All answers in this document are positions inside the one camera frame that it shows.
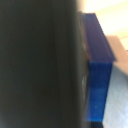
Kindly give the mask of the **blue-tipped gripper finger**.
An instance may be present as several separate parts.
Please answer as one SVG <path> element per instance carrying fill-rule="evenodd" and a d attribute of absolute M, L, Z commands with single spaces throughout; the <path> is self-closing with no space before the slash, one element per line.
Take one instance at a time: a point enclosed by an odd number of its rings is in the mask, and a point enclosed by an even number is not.
<path fill-rule="evenodd" d="M 87 122 L 103 120 L 113 62 L 116 60 L 95 13 L 81 14 L 85 65 L 82 79 L 83 117 Z"/>

